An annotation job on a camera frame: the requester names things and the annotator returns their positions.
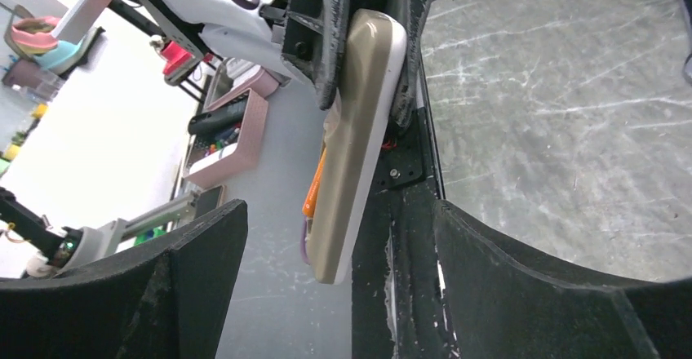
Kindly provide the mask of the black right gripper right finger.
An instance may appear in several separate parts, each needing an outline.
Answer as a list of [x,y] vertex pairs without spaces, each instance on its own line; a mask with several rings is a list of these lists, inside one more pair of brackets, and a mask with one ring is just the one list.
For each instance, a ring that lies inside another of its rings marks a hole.
[[688,358],[691,280],[572,264],[433,206],[446,299],[465,358]]

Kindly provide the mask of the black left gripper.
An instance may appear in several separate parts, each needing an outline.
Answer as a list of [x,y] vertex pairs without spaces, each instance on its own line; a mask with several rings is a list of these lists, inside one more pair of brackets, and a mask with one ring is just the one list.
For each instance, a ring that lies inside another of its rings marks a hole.
[[315,76],[317,106],[329,109],[335,101],[338,75],[344,59],[353,55],[347,39],[358,15],[388,13],[405,29],[405,61],[399,77],[391,122],[410,125],[416,108],[416,80],[420,66],[420,39],[433,0],[277,0],[260,14],[273,23],[272,40],[278,46],[275,70],[286,76]]

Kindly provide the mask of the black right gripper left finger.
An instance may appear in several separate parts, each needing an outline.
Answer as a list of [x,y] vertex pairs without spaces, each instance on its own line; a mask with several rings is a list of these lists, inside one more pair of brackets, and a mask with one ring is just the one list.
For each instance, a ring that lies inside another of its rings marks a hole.
[[1,355],[212,358],[247,234],[247,205],[233,200],[56,277],[5,281]]

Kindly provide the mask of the white remote control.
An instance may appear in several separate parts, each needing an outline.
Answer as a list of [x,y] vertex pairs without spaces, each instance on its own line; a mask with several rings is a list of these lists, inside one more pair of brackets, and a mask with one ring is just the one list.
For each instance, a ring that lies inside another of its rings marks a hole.
[[314,216],[306,218],[305,254],[315,279],[339,284],[350,265],[390,109],[405,61],[407,36],[391,16],[358,15],[347,39],[335,102],[322,137],[326,157]]

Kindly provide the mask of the orange AAA battery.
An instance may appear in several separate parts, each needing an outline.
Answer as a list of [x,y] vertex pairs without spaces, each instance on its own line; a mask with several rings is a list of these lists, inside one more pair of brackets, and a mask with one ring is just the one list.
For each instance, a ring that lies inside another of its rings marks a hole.
[[302,213],[306,218],[311,219],[315,214],[315,208],[317,204],[317,195],[320,188],[321,177],[324,167],[324,161],[326,157],[326,149],[323,148],[321,152],[320,159],[317,164],[317,169],[314,173],[312,182],[308,188],[306,198],[302,207]]

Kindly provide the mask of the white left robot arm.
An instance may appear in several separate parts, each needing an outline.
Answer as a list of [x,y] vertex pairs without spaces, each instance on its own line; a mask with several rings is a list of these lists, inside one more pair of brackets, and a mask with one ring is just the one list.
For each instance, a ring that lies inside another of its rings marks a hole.
[[196,55],[263,65],[316,92],[329,131],[410,124],[432,0],[141,0]]

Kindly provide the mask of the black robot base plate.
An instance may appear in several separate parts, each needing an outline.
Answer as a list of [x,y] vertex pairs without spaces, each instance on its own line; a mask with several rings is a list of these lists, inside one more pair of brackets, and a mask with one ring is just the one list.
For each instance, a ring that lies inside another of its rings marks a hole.
[[423,70],[418,108],[397,145],[381,152],[352,266],[354,358],[454,358],[433,233],[444,198]]

